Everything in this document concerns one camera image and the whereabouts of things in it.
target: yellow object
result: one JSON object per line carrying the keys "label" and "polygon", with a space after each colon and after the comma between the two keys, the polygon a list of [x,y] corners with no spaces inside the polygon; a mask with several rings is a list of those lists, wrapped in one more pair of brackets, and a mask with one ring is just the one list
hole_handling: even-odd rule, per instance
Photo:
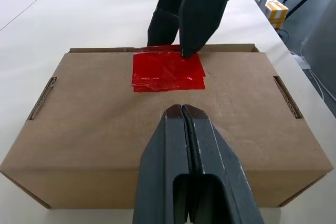
{"label": "yellow object", "polygon": [[265,15],[274,28],[280,28],[285,21],[288,8],[277,0],[266,1]]}

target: floor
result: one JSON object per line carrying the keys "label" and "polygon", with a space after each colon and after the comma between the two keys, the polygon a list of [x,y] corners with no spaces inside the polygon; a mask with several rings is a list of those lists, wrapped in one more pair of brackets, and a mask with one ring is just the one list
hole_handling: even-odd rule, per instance
{"label": "floor", "polygon": [[[291,10],[301,0],[288,0]],[[289,34],[288,49],[302,55],[312,71],[336,97],[336,0],[308,0],[284,22],[282,29]],[[318,86],[309,71],[304,71],[314,87]],[[323,90],[324,101],[336,116],[336,102]]]}

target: table surface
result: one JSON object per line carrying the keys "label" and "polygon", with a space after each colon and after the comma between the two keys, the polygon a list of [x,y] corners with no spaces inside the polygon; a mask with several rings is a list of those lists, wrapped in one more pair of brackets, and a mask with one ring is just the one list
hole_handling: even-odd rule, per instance
{"label": "table surface", "polygon": [[[34,0],[1,0],[0,29]],[[37,0],[0,30],[0,161],[64,53],[73,47],[142,47],[158,0]],[[209,44],[253,43],[265,52],[330,161],[336,119],[254,0],[230,0]],[[336,173],[265,223],[334,223]],[[131,223],[132,210],[47,210],[0,175],[0,223]]]}

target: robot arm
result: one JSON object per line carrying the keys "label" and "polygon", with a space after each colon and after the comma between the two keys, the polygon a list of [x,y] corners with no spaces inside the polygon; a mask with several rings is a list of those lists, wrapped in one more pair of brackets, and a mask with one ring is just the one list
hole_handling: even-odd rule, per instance
{"label": "robot arm", "polygon": [[148,46],[170,45],[180,29],[181,54],[198,52],[221,23],[228,0],[159,0],[148,28]]}

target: small box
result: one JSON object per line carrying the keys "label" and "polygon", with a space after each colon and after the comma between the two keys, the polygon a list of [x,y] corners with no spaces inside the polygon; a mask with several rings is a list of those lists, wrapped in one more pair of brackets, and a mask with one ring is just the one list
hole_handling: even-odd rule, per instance
{"label": "small box", "polygon": [[276,29],[280,29],[286,19],[288,8],[277,0],[266,1],[265,15]]}
{"label": "small box", "polygon": [[1,173],[47,208],[133,208],[141,155],[174,104],[209,116],[238,155],[259,207],[285,205],[332,169],[254,45],[206,45],[199,52],[204,90],[136,93],[133,53],[144,50],[65,54]]}

